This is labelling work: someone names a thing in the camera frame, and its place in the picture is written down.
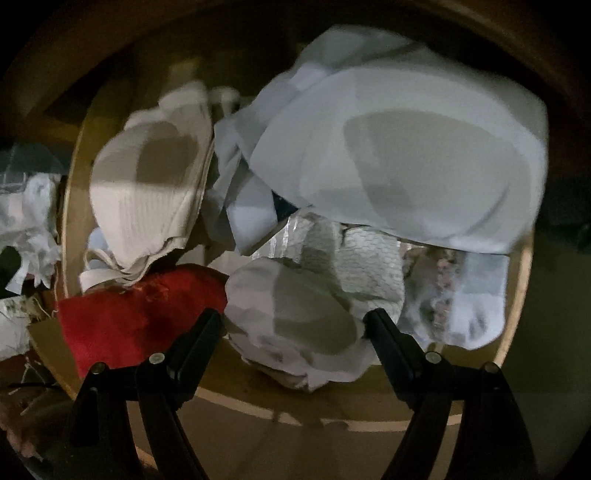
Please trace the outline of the red fabric garment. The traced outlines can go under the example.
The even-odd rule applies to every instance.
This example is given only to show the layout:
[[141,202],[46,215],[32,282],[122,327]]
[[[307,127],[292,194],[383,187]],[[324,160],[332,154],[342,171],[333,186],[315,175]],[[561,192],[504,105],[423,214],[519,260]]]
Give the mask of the red fabric garment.
[[78,376],[97,362],[135,366],[165,352],[188,332],[204,310],[222,313],[228,275],[195,264],[149,274],[127,289],[115,287],[57,304],[65,342]]

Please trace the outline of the pale blue padded bra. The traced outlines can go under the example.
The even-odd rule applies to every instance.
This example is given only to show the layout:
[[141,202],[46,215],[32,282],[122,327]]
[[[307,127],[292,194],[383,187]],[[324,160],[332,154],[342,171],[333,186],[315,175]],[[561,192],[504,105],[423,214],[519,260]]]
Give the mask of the pale blue padded bra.
[[334,27],[214,127],[211,240],[256,250],[292,210],[412,242],[510,252],[537,217],[545,104],[403,36]]

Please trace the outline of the white honeycomb pattern cloth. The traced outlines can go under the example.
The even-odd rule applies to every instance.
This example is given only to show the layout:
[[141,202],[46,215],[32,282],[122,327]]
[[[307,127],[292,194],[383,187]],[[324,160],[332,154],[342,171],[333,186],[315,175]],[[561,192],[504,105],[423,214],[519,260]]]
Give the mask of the white honeycomb pattern cloth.
[[405,300],[399,240],[363,225],[300,212],[253,254],[321,276],[356,318],[383,309],[398,321]]

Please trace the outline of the light blue folded cloth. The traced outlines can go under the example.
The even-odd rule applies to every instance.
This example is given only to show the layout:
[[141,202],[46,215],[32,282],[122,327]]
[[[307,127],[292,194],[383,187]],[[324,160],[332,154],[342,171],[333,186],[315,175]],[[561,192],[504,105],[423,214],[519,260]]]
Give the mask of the light blue folded cloth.
[[87,270],[116,267],[112,252],[99,227],[94,228],[88,237],[84,262]]

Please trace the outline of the white ribbed knit underwear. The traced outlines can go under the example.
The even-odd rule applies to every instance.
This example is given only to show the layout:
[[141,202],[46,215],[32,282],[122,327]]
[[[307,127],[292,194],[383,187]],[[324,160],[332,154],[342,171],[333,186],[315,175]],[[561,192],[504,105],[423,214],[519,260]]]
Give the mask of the white ribbed knit underwear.
[[95,158],[89,199],[115,268],[84,268],[82,291],[129,287],[157,260],[185,248],[204,200],[213,156],[211,109],[231,114],[240,95],[188,82],[133,112]]

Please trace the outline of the floral light blue underwear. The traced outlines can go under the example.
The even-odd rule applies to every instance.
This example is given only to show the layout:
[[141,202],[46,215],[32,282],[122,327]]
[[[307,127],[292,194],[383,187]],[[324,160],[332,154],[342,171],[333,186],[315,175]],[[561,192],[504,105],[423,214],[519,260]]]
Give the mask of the floral light blue underwear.
[[510,259],[439,247],[403,257],[405,301],[398,328],[422,348],[439,343],[476,350],[505,327]]

